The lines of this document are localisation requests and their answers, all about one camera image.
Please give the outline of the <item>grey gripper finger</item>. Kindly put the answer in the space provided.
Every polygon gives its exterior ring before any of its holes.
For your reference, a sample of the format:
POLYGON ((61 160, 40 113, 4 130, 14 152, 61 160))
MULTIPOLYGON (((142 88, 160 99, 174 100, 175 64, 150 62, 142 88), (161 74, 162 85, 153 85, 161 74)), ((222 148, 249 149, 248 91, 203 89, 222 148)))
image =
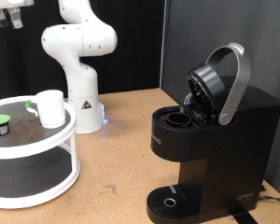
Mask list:
POLYGON ((18 7, 10 8, 8 10, 9 16, 11 18, 11 23, 14 29, 22 28, 21 22, 21 10, 18 7))
POLYGON ((6 18, 6 11, 4 9, 0 9, 0 27, 6 28, 8 27, 8 21, 6 18))

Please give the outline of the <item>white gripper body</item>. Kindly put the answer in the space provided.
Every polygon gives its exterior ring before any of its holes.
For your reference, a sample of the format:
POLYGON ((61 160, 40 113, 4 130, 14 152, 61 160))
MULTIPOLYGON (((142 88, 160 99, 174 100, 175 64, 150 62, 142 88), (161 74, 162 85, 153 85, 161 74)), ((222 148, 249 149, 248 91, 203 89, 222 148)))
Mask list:
POLYGON ((34 3, 34 0, 0 0, 0 9, 14 7, 28 7, 34 3))

